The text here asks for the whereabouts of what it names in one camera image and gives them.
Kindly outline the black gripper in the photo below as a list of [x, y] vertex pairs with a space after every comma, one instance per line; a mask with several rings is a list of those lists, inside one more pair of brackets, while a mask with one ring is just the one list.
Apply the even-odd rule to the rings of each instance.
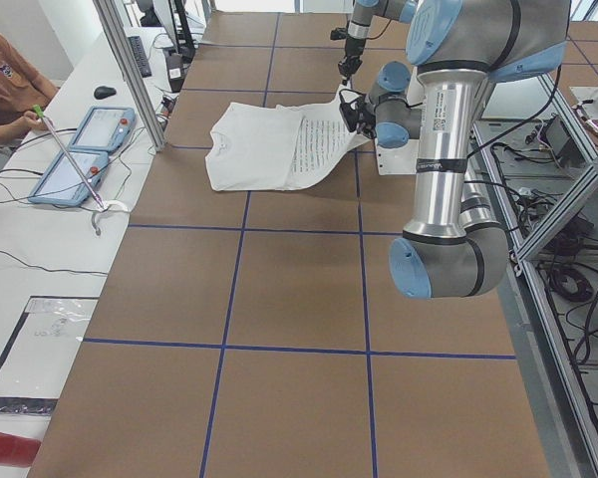
[[341, 75], [341, 84], [348, 86], [359, 83], [359, 73], [357, 72], [362, 64], [361, 56], [364, 53], [365, 40], [355, 37], [347, 37], [345, 41], [345, 55], [339, 62], [339, 72]]
[[349, 132], [361, 134], [368, 139], [375, 139], [376, 116], [368, 108], [364, 97], [346, 103], [346, 127]]

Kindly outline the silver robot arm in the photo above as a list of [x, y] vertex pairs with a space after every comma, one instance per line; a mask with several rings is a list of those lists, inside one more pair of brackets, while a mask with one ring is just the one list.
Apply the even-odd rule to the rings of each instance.
[[361, 66], [374, 18], [409, 27], [406, 60], [385, 65], [368, 93], [340, 104], [348, 130], [380, 147], [419, 144], [413, 216], [390, 249], [404, 296], [477, 296], [500, 282], [505, 232], [467, 182], [476, 103], [484, 86], [559, 67], [569, 12], [566, 1], [355, 3], [338, 66], [344, 80]]
[[389, 21], [411, 23], [418, 2], [407, 0], [359, 0], [354, 3], [351, 20], [345, 30], [345, 55], [338, 63], [342, 84], [347, 85], [359, 70], [371, 24], [375, 17]]

